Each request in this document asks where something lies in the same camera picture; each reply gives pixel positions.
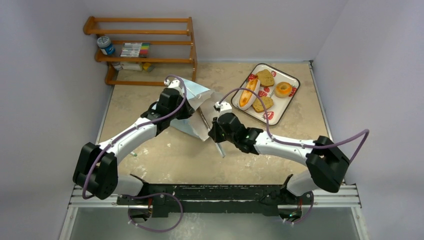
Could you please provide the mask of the white blue paper bag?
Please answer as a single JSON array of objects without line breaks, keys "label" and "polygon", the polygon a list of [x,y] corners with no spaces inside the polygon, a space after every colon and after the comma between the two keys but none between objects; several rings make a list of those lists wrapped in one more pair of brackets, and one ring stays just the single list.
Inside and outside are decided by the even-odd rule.
[{"label": "white blue paper bag", "polygon": [[204,142],[209,138],[212,119],[218,115],[214,105],[222,99],[223,94],[176,75],[169,75],[164,83],[171,87],[176,80],[184,83],[187,89],[186,102],[194,109],[194,113],[186,119],[173,119],[170,126]]}]

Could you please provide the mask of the fake long bread roll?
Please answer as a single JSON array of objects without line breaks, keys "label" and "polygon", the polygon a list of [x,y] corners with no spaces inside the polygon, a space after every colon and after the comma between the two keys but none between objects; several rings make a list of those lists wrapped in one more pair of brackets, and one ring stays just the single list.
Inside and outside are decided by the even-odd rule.
[{"label": "fake long bread roll", "polygon": [[257,78],[250,79],[246,83],[246,85],[244,86],[246,90],[243,90],[241,92],[238,102],[238,107],[241,110],[247,110],[254,103],[255,99],[257,98],[254,93],[257,94],[259,92],[260,85],[261,82]]}]

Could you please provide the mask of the fake toast slice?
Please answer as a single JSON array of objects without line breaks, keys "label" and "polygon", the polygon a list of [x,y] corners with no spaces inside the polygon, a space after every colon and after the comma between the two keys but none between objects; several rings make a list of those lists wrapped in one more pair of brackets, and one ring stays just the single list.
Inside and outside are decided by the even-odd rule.
[{"label": "fake toast slice", "polygon": [[274,77],[268,69],[258,71],[256,75],[262,87],[272,87],[275,84]]},{"label": "fake toast slice", "polygon": [[256,113],[262,113],[268,110],[274,105],[274,101],[271,97],[261,96],[257,97],[252,103],[252,108]]}]

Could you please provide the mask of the strawberry pattern tray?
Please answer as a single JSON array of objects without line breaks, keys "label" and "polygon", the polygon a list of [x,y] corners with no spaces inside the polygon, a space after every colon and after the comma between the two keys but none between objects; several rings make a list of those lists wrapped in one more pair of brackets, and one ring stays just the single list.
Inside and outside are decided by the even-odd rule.
[{"label": "strawberry pattern tray", "polygon": [[[247,84],[247,82],[251,79],[258,79],[256,73],[259,71],[262,71],[264,69],[267,69],[271,72],[272,76],[274,77],[274,85],[270,86],[270,87],[262,87],[260,85],[259,87],[259,91],[257,93],[257,95],[259,97],[270,97],[273,99],[274,105],[272,107],[270,107],[267,110],[267,113],[264,112],[260,112],[257,113],[254,111],[252,105],[247,109],[247,110],[241,110],[238,106],[239,104],[239,99],[242,93],[242,90],[238,90],[234,93],[234,95],[231,98],[231,103],[234,106],[234,108],[241,110],[242,112],[246,113],[247,115],[265,123],[266,121],[268,121],[268,123],[271,126],[275,126],[277,123],[279,123],[279,121],[281,120],[283,114],[286,112],[289,104],[291,103],[292,99],[294,98],[294,96],[296,95],[297,90],[299,89],[299,87],[301,86],[300,81],[281,71],[278,70],[268,64],[265,63],[259,63],[257,64],[253,70],[251,71],[251,73],[248,75],[248,77],[246,78],[246,80],[244,80],[244,82],[241,84],[241,87],[244,88]],[[274,90],[275,87],[278,83],[280,82],[288,82],[292,85],[292,93],[290,94],[290,96],[285,97],[285,98],[279,98],[275,95]]]}]

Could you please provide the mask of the fake round bread bun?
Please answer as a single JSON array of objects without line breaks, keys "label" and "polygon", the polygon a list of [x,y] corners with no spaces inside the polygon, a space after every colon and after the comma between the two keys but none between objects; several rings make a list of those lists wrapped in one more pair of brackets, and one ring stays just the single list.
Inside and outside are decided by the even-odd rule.
[{"label": "fake round bread bun", "polygon": [[286,98],[291,95],[293,91],[293,86],[288,82],[280,82],[274,88],[274,94],[278,98]]}]

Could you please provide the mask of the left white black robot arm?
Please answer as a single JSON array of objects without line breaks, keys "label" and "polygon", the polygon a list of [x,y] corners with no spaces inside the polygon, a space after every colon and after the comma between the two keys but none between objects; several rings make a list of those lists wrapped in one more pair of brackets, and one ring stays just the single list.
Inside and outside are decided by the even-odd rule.
[{"label": "left white black robot arm", "polygon": [[191,117],[195,111],[186,96],[180,87],[167,87],[132,126],[108,141],[86,143],[72,177],[73,182],[83,188],[83,198],[104,200],[117,194],[129,196],[138,205],[146,203],[149,191],[143,187],[144,181],[132,175],[119,176],[119,161],[167,129],[172,120]]}]

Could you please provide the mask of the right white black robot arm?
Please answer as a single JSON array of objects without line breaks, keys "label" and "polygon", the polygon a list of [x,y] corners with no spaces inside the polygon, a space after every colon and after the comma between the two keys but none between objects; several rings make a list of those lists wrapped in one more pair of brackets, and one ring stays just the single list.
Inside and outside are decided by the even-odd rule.
[{"label": "right white black robot arm", "polygon": [[333,142],[326,136],[316,140],[270,137],[263,129],[245,127],[233,113],[213,118],[208,135],[214,142],[230,142],[246,154],[276,156],[306,166],[304,172],[290,177],[280,191],[288,204],[315,189],[337,193],[350,166],[348,157],[338,147],[332,147]]}]

